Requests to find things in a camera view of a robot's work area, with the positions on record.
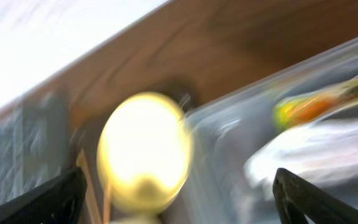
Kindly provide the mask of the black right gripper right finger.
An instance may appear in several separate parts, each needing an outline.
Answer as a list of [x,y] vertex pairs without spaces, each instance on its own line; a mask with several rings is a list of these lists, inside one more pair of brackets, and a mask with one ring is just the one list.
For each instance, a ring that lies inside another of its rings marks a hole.
[[277,169],[273,196],[284,224],[358,224],[358,209],[327,194],[284,168]]

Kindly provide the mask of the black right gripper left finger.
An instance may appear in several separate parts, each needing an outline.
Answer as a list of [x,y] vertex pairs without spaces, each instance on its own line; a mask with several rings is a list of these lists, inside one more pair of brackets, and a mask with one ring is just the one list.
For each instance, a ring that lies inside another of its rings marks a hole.
[[81,168],[56,178],[0,206],[0,223],[78,223],[87,182]]

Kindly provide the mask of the white tissue paper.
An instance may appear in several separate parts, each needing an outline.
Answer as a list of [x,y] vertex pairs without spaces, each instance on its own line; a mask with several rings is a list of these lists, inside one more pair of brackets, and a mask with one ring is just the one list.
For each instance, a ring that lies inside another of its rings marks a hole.
[[252,188],[272,198],[279,168],[318,187],[358,179],[358,118],[329,119],[282,132],[245,162],[244,176]]

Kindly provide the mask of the green orange snack wrapper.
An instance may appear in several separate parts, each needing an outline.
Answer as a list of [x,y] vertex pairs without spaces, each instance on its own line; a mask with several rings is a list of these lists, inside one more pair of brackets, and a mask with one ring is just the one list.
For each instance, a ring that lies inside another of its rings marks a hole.
[[282,99],[273,109],[273,120],[278,129],[286,130],[354,105],[358,105],[358,76]]

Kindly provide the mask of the pale green plastic cup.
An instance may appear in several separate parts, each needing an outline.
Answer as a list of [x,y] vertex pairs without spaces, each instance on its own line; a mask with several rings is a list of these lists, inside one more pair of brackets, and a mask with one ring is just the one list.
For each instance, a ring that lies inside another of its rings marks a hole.
[[135,215],[110,221],[109,224],[162,224],[155,216]]

